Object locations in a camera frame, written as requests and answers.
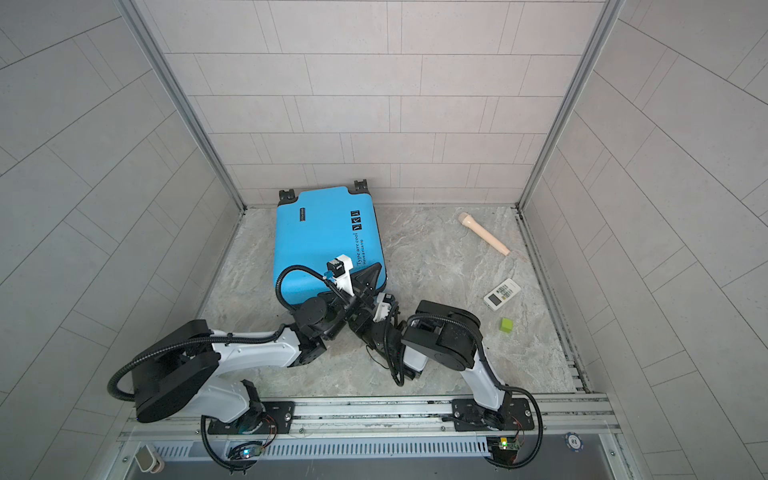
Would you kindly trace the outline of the blue hard-shell suitcase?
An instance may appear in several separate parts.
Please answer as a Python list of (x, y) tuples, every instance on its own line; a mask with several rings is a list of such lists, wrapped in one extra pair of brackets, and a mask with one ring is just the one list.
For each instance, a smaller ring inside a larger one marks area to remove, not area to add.
[(381, 265), (376, 291), (386, 288), (387, 272), (372, 196), (365, 180), (346, 186), (279, 192), (273, 277), (293, 265), (323, 275), (327, 263), (346, 255), (356, 273)]

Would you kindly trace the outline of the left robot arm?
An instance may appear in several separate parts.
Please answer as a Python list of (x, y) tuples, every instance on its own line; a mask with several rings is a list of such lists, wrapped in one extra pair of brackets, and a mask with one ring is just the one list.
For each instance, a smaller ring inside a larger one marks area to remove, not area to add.
[[(354, 270), (345, 255), (328, 262), (324, 274), (291, 265), (278, 275), (275, 292), (291, 313), (292, 323), (274, 332), (237, 334), (215, 332), (203, 319), (189, 321), (121, 367), (108, 380), (106, 390), (117, 400), (133, 403), (141, 423), (181, 412), (222, 423), (254, 414), (260, 408), (254, 384), (249, 380), (229, 383), (224, 375), (312, 363), (350, 322), (373, 320), (382, 269), (376, 262)], [(288, 303), (282, 284), (296, 272), (320, 281), (325, 291), (300, 305)]]

